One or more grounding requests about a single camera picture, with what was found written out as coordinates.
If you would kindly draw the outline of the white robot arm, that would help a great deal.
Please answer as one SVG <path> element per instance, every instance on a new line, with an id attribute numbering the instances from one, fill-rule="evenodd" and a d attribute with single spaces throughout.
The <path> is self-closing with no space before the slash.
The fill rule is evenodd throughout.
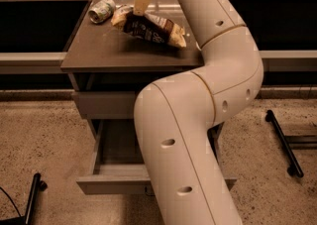
<path id="1" fill-rule="evenodd" d="M 229 0 L 178 0 L 204 64 L 138 95 L 134 120 L 165 225 L 242 225 L 207 132 L 255 99 L 263 62 Z"/>

